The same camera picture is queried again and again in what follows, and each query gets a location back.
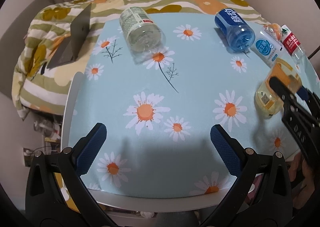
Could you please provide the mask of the striped floral quilt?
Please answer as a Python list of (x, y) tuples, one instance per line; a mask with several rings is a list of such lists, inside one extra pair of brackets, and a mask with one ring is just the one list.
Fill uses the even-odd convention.
[[(92, 10), (85, 48), (76, 62), (48, 70), (46, 64), (71, 35), (71, 22), (87, 6)], [(72, 77), (76, 72), (84, 71), (94, 44), (110, 46), (118, 36), (118, 31), (114, 31), (107, 38), (99, 39), (105, 22), (119, 18), (123, 10), (133, 6), (141, 7), (149, 14), (211, 15), (229, 7), (247, 21), (266, 23), (262, 15), (244, 0), (73, 0), (41, 7), (30, 23), (25, 47), (13, 73), (11, 95), (19, 117), (25, 119), (31, 110), (63, 115)]]

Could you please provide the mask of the dark grey laptop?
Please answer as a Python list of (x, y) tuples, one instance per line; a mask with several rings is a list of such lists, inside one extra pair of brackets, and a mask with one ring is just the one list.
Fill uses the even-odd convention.
[(71, 22), (70, 36), (64, 38), (47, 64), (53, 69), (76, 61), (90, 31), (91, 3)]

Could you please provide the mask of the white blue label bottle cup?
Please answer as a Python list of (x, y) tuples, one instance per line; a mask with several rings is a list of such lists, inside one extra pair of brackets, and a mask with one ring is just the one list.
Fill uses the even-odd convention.
[(251, 50), (270, 68), (274, 66), (277, 58), (280, 58), (284, 53), (281, 44), (269, 35), (264, 28), (255, 34), (255, 41)]

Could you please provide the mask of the daisy print blue tablecloth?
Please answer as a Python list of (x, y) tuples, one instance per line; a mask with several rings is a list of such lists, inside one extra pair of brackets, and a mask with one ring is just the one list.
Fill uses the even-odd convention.
[(281, 114), (263, 118), (254, 96), (269, 67), (254, 52), (231, 53), (214, 17), (154, 14), (166, 37), (133, 61), (118, 20), (104, 24), (85, 69), (69, 145), (96, 123), (107, 138), (82, 181), (92, 190), (140, 198), (180, 198), (234, 182), (210, 140), (215, 124), (260, 154), (292, 155), (297, 144)]

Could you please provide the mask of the green label bottle cup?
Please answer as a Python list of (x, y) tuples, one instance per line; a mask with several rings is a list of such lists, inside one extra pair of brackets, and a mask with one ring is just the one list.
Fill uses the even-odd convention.
[(162, 30), (142, 8), (127, 8), (121, 13), (119, 23), (133, 53), (147, 53), (163, 45)]

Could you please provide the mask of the red label clear bottle cup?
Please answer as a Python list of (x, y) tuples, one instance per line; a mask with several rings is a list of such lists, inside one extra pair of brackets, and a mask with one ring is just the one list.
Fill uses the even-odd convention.
[(298, 38), (293, 34), (287, 25), (281, 26), (282, 39), (281, 42), (289, 55), (293, 58), (295, 64), (299, 65), (303, 61), (305, 50)]

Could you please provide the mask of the orange peach bottle cup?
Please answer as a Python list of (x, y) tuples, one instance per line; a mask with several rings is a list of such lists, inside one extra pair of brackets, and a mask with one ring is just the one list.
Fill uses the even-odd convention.
[(281, 41), (283, 38), (282, 28), (277, 23), (264, 25), (265, 31), (275, 40)]

